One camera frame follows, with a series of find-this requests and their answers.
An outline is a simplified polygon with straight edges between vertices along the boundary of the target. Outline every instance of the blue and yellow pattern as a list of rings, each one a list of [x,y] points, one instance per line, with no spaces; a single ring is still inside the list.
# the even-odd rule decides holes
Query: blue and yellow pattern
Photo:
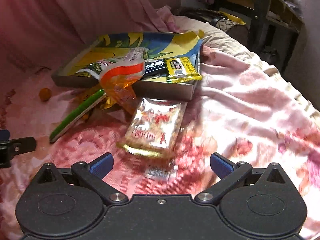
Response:
[[[148,49],[145,59],[165,59],[172,57],[191,57],[197,55],[201,39],[195,32],[187,33],[119,33],[99,37],[99,44],[90,50],[69,71],[74,74],[90,63],[101,59],[121,59],[131,48]]]

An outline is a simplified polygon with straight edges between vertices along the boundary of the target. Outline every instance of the metal screw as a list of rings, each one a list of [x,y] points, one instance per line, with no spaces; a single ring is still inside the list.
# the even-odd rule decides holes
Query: metal screw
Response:
[[[213,199],[213,196],[210,193],[204,192],[204,193],[200,193],[198,195],[198,198],[202,201],[209,201]]]
[[[164,203],[166,203],[167,201],[166,201],[165,199],[158,199],[157,202],[158,202],[159,204],[164,204]]]
[[[123,201],[125,199],[125,194],[123,193],[113,193],[110,195],[110,199],[115,202]]]

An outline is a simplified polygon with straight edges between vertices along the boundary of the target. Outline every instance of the blue gripper pad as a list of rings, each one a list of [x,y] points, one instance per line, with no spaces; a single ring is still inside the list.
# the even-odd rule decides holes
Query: blue gripper pad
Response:
[[[0,141],[9,141],[10,132],[8,130],[0,130]]]
[[[223,179],[234,171],[234,166],[232,164],[234,163],[227,159],[224,160],[224,157],[221,155],[217,156],[216,154],[212,154],[210,157],[211,169],[220,179]]]
[[[105,153],[99,158],[89,163],[89,172],[99,179],[103,179],[113,168],[113,156],[111,153]]]

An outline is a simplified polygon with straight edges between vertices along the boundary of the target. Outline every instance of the orange candy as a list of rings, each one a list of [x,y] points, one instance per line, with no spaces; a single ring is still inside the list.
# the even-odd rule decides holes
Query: orange candy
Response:
[[[39,98],[42,102],[46,102],[51,98],[51,90],[49,88],[42,88],[39,92]]]

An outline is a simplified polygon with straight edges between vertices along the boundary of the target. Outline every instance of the yellow candy bar wrapper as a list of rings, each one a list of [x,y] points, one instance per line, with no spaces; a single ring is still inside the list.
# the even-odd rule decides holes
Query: yellow candy bar wrapper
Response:
[[[166,59],[168,83],[184,83],[191,80],[202,80],[188,57]]]

